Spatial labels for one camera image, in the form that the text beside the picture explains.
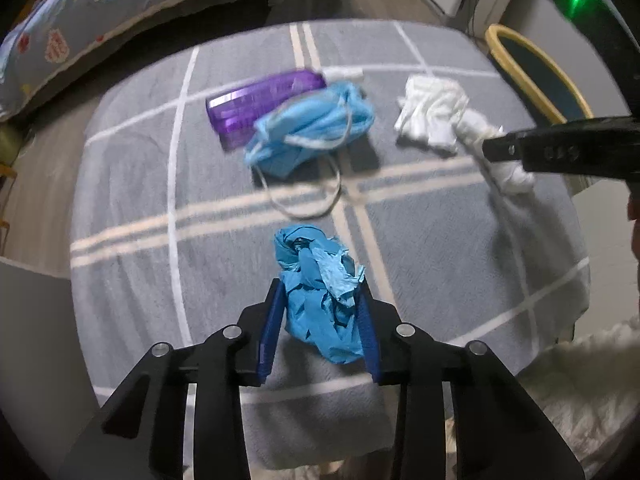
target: crumpled blue plastic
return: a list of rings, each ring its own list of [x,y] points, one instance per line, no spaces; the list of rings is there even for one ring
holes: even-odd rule
[[[351,130],[345,144],[365,134],[375,118],[373,106],[352,82],[338,81],[285,102],[255,121],[255,134],[244,147],[244,163],[286,178],[306,160],[331,151],[295,146],[290,143],[291,137],[327,144],[340,139],[347,127],[347,110],[351,113]]]
[[[286,330],[335,364],[362,357],[354,292],[364,279],[348,249],[313,225],[280,229],[274,239],[289,300]]]

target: gray plaid tablecloth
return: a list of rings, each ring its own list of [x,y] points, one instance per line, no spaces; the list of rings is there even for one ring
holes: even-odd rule
[[[465,153],[442,160],[397,142],[396,99],[419,72],[459,81],[493,124],[532,126],[466,37],[378,21],[266,28],[140,71],[104,96],[87,128],[72,283],[102,401],[153,343],[200,343],[264,299],[279,271],[274,232],[290,222],[271,207],[242,151],[222,152],[204,99],[305,65],[364,70],[376,122],[337,155],[344,193],[315,224],[350,247],[377,297],[439,340],[482,338],[513,372],[587,308],[588,260],[561,178],[540,175],[534,193],[505,198]],[[275,193],[291,205],[317,203],[326,172],[306,164],[273,183]],[[266,386],[242,391],[248,454],[267,468],[388,447],[387,412],[362,362],[329,364],[284,330]]]

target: yellow oval frame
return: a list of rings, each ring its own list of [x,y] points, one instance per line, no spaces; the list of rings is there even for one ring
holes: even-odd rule
[[[584,97],[578,90],[578,87],[571,81],[571,78],[562,70],[558,64],[551,59],[546,52],[540,49],[536,44],[517,33],[515,30],[503,25],[491,25],[485,33],[487,45],[493,58],[498,62],[500,67],[514,80],[525,95],[531,100],[535,107],[544,116],[549,119],[552,124],[563,124],[567,122],[566,117],[560,113],[560,110],[549,100],[543,91],[536,85],[527,75],[522,67],[511,57],[507,49],[500,42],[500,36],[513,40],[525,47],[527,50],[538,56],[567,86],[571,94],[574,96],[578,106],[587,119],[593,119],[593,111],[587,104]]]

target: twisted white tissue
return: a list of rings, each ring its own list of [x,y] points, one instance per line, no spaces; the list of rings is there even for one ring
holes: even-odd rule
[[[459,140],[484,162],[503,193],[527,193],[533,189],[535,177],[524,171],[520,162],[490,163],[484,158],[482,142],[501,137],[504,132],[468,107],[469,98],[456,81],[411,75],[406,82],[405,96],[398,102],[402,111],[394,128],[400,136],[424,142],[448,155],[457,153],[456,140]]]

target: surgical mask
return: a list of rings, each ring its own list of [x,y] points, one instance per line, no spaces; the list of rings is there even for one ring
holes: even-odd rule
[[[336,82],[283,103],[254,123],[255,134],[244,148],[244,162],[254,168],[273,205],[290,218],[308,219],[328,212],[340,193],[340,169],[329,152],[365,134],[374,121],[371,104],[351,82]],[[303,162],[325,155],[337,184],[328,207],[296,214],[271,196],[264,174],[287,178]]]

